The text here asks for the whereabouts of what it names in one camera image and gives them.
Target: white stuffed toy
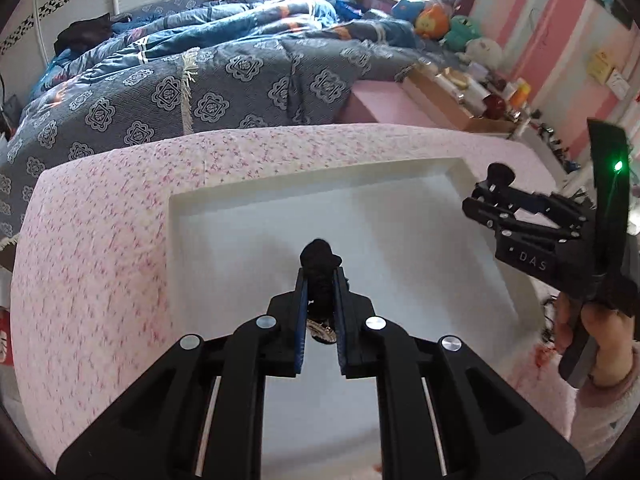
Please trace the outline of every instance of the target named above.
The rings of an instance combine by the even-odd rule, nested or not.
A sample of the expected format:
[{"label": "white stuffed toy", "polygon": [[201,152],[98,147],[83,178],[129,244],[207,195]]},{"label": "white stuffed toy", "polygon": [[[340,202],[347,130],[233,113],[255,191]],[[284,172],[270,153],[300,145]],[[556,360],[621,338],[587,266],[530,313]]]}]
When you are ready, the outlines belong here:
[{"label": "white stuffed toy", "polygon": [[465,62],[476,62],[489,70],[498,70],[502,64],[502,47],[490,38],[478,38],[466,44],[464,54],[459,54]]}]

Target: pink box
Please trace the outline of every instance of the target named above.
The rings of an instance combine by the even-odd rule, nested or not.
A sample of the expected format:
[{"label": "pink box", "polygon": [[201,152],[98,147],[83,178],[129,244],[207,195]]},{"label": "pink box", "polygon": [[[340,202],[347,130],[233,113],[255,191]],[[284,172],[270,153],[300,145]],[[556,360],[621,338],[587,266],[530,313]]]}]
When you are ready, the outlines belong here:
[{"label": "pink box", "polygon": [[438,128],[398,83],[356,81],[337,123],[405,124]]}]

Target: striped wall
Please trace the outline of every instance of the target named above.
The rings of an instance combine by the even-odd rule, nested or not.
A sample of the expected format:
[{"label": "striped wall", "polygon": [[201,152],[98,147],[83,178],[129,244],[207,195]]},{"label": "striped wall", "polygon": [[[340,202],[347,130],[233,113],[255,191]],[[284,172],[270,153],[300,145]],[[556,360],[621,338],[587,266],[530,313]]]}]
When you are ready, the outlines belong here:
[{"label": "striped wall", "polygon": [[603,48],[620,70],[633,66],[638,30],[627,30],[594,0],[476,0],[471,16],[503,47],[505,75],[532,85],[530,102],[579,155],[588,146],[586,118],[609,119],[619,105],[586,65]]}]

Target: blanket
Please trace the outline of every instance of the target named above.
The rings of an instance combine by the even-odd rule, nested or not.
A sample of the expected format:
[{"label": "blanket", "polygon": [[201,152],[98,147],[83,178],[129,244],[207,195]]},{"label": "blanket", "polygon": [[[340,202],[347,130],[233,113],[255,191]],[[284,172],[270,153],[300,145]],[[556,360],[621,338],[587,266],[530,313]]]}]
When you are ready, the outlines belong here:
[{"label": "blanket", "polygon": [[48,168],[194,132],[329,124],[358,79],[400,81],[418,60],[447,55],[407,22],[337,23],[323,0],[159,21],[70,62],[65,79],[26,108],[0,148],[0,232],[20,230]]}]

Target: person's arm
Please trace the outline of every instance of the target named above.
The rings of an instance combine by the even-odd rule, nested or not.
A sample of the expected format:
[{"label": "person's arm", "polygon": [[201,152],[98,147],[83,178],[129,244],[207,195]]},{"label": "person's arm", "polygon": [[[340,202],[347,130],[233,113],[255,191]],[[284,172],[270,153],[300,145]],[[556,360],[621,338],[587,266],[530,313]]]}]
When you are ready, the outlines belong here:
[{"label": "person's arm", "polygon": [[[556,302],[556,348],[573,338],[567,325],[568,299]],[[577,395],[570,441],[593,469],[611,449],[640,404],[640,345],[633,342],[635,321],[594,304],[582,310],[582,323],[600,349],[590,378]]]}]

